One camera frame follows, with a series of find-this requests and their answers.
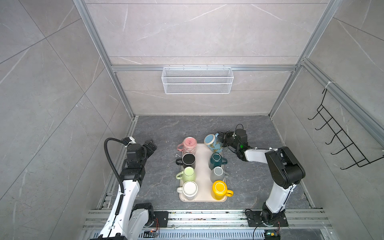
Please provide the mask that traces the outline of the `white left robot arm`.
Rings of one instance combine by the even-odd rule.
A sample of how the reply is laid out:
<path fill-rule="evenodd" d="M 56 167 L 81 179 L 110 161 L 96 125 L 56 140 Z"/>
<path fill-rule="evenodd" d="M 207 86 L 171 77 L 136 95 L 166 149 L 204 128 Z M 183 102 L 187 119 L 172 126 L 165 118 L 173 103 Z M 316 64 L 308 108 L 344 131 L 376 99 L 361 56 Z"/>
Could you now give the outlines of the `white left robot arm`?
<path fill-rule="evenodd" d="M 123 168 L 118 173 L 108 151 L 108 142 L 123 144 L 127 150 Z M 137 240 L 144 227 L 150 227 L 155 221 L 154 208 L 151 203 L 134 204 L 145 177 L 145 164 L 156 151 L 157 146 L 152 139 L 143 145 L 136 143 L 133 137 L 122 140 L 107 138 L 104 150 L 107 160 L 119 183 L 119 190 L 109 215 L 97 240 Z"/>

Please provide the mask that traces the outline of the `blue mug yellow inside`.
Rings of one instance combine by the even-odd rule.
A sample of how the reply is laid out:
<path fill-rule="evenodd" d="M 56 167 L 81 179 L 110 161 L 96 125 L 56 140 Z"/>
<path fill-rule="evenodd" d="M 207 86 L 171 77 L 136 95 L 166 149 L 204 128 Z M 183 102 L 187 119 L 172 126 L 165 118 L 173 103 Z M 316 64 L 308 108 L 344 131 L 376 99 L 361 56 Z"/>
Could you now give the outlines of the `blue mug yellow inside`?
<path fill-rule="evenodd" d="M 220 154 L 223 150 L 223 146 L 218 139 L 219 134 L 207 135 L 204 139 L 204 144 L 213 152 Z"/>

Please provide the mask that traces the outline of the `pink patterned mug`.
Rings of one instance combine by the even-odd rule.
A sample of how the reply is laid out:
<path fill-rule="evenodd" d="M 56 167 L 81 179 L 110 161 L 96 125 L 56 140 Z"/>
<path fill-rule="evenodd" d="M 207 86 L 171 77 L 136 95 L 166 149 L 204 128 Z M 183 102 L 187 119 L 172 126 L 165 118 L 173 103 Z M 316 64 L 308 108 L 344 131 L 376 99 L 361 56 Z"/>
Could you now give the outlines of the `pink patterned mug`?
<path fill-rule="evenodd" d="M 181 144 L 178 145 L 177 150 L 185 154 L 196 154 L 197 140 L 193 137 L 187 137 Z"/>

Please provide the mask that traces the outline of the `black mug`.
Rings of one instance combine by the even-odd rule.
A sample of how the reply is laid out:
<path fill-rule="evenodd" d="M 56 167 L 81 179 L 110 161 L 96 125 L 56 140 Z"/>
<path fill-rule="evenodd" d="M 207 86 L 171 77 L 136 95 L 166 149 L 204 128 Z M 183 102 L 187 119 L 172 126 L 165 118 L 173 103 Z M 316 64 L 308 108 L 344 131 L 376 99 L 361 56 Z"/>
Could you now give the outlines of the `black mug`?
<path fill-rule="evenodd" d="M 182 166 L 184 169 L 187 167 L 191 167 L 193 169 L 196 168 L 196 157 L 194 154 L 187 153 L 182 158 L 176 160 L 176 164 L 178 166 Z"/>

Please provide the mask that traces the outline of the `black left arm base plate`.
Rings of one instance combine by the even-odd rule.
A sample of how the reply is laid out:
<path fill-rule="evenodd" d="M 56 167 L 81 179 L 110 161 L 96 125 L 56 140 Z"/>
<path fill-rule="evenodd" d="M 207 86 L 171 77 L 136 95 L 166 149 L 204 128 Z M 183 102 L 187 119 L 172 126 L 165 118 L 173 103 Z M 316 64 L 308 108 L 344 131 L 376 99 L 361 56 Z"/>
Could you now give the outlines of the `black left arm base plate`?
<path fill-rule="evenodd" d="M 149 220 L 145 224 L 146 228 L 155 228 L 159 225 L 160 228 L 166 228 L 169 221 L 168 211 L 155 211 L 149 213 Z"/>

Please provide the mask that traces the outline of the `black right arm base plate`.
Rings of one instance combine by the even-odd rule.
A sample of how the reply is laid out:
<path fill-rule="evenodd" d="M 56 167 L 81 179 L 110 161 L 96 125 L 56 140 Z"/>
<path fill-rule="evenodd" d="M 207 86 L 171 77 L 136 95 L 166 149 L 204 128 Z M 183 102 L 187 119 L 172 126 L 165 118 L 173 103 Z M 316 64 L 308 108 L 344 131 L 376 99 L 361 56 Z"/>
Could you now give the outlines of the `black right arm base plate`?
<path fill-rule="evenodd" d="M 249 227 L 288 227 L 285 210 L 279 213 L 270 213 L 268 209 L 262 211 L 244 211 Z"/>

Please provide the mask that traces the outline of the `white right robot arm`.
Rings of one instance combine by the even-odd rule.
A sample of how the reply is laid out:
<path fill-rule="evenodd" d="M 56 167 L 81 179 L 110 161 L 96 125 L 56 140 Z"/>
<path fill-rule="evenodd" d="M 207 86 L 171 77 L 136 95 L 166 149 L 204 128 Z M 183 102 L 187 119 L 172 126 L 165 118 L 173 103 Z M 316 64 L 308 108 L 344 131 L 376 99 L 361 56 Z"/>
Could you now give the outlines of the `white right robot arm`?
<path fill-rule="evenodd" d="M 218 132 L 216 136 L 223 147 L 233 148 L 240 160 L 268 165 L 274 184 L 268 199 L 263 204 L 261 219 L 266 226 L 277 223 L 283 218 L 291 193 L 306 176 L 298 159 L 286 146 L 277 149 L 250 147 L 244 129 Z"/>

